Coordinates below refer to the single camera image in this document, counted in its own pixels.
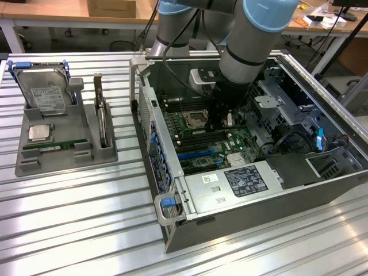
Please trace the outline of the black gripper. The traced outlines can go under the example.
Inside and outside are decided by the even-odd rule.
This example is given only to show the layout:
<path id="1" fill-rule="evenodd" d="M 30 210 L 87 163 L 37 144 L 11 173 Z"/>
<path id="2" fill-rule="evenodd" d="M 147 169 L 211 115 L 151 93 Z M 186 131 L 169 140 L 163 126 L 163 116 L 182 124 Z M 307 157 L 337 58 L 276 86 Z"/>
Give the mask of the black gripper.
<path id="1" fill-rule="evenodd" d="M 223 120 L 228 113 L 244 106 L 248 100 L 252 82 L 234 84 L 228 81 L 216 82 L 208 106 L 207 126 L 212 131 L 224 127 Z"/>

